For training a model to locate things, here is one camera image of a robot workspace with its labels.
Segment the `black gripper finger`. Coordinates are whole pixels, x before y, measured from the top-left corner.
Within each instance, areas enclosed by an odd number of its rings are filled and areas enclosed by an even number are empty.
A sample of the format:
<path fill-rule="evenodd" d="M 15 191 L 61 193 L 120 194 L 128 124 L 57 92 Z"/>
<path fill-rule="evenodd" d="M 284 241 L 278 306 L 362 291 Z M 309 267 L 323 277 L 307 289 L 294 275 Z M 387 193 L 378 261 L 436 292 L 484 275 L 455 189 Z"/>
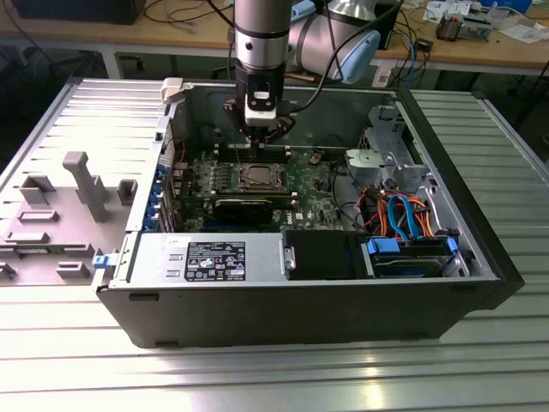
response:
<path fill-rule="evenodd" d="M 287 135 L 295 126 L 295 118 L 291 115 L 276 116 L 259 128 L 258 147 L 264 148 Z"/>
<path fill-rule="evenodd" d="M 230 119 L 234 128 L 246 138 L 251 149 L 259 149 L 260 129 L 250 126 L 245 122 L 244 112 L 238 107 L 235 99 L 230 99 L 223 104 L 225 114 Z"/>

